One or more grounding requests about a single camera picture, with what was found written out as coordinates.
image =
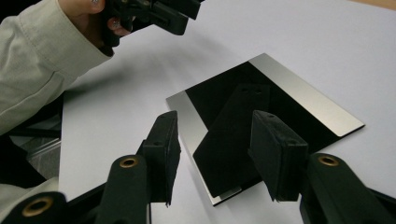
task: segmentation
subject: black plastic part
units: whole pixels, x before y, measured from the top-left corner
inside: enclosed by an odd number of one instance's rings
[[[148,204],[145,159],[120,157],[111,166],[95,224],[147,224]]]
[[[277,116],[254,111],[248,154],[272,200],[297,201],[308,144]]]
[[[40,2],[40,0],[13,0],[11,4],[0,7],[0,23],[9,16],[18,16],[27,7]]]
[[[396,220],[396,199],[389,197],[386,194],[378,192],[374,189],[369,189],[374,196],[379,200],[379,202],[388,210],[388,212]]]
[[[148,164],[149,200],[170,204],[180,160],[176,111],[164,113],[155,120],[137,155],[145,157]]]
[[[19,203],[3,224],[62,224],[66,223],[66,199],[60,192],[38,193]]]
[[[328,223],[317,195],[307,180],[306,172],[302,175],[301,195],[303,197],[301,197],[300,201],[300,213],[304,224]]]
[[[189,18],[161,2],[156,2],[150,12],[150,21],[173,35],[184,35]]]
[[[199,8],[201,7],[200,1],[197,0],[160,0],[160,2],[174,8],[193,20],[196,20]]]
[[[29,189],[46,181],[26,160],[27,152],[18,147],[10,136],[0,135],[0,184]]]
[[[254,110],[267,110],[266,85],[240,84],[219,112],[193,158],[212,197],[262,181],[251,158],[251,119]]]
[[[186,89],[208,130],[239,84],[270,86],[268,110],[264,111],[276,115],[300,135],[308,143],[309,153],[317,152],[341,139],[251,63],[241,63]]]
[[[102,184],[68,202],[69,223],[91,224],[95,221],[97,208],[102,200],[105,184]]]
[[[10,136],[23,136],[23,137],[40,137],[40,138],[61,138],[62,131],[60,130],[46,130],[34,128],[15,128],[8,132]]]
[[[313,154],[306,171],[328,223],[396,223],[341,159],[324,153]]]
[[[121,26],[129,31],[155,24],[171,34],[184,35],[189,17],[196,19],[199,8],[200,2],[196,0],[107,0],[102,12],[105,45],[116,47],[120,44],[120,36],[107,27],[110,18],[120,18]]]

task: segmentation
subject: jacket cuff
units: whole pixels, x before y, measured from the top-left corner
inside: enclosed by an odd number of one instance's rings
[[[20,18],[24,35],[36,52],[66,79],[75,79],[110,59],[66,17],[58,0],[42,0],[24,10]]]

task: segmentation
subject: finger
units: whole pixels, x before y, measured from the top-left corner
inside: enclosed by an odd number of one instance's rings
[[[59,6],[68,17],[96,14],[105,8],[106,0],[58,0]]]
[[[119,29],[117,29],[117,30],[114,30],[113,33],[114,33],[115,35],[125,36],[125,35],[130,34],[131,32],[128,31],[128,30],[125,30],[124,28],[121,27],[121,28],[119,28]]]
[[[112,31],[119,29],[121,27],[120,19],[115,17],[109,19],[107,21],[107,27]]]

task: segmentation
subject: black holder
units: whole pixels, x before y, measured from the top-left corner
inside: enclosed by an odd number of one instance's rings
[[[262,181],[248,156],[254,110],[267,111],[285,120],[309,143],[307,153],[317,152],[342,138],[251,63],[242,63],[187,89],[186,93],[207,128],[193,158],[213,198],[222,198],[230,191],[241,192]]]
[[[340,158],[308,144],[273,114],[255,111],[249,155],[273,200],[298,200],[306,224],[396,223],[396,201],[367,189]]]
[[[112,17],[120,18],[120,25],[129,31],[155,24],[171,34],[184,35],[189,18],[196,19],[200,5],[197,0],[106,0],[102,12],[105,45],[120,44],[120,36],[107,28],[106,23]]]
[[[160,115],[137,151],[116,159],[107,182],[67,202],[44,192],[19,203],[3,224],[147,224],[150,203],[170,204],[179,162],[177,112]]]

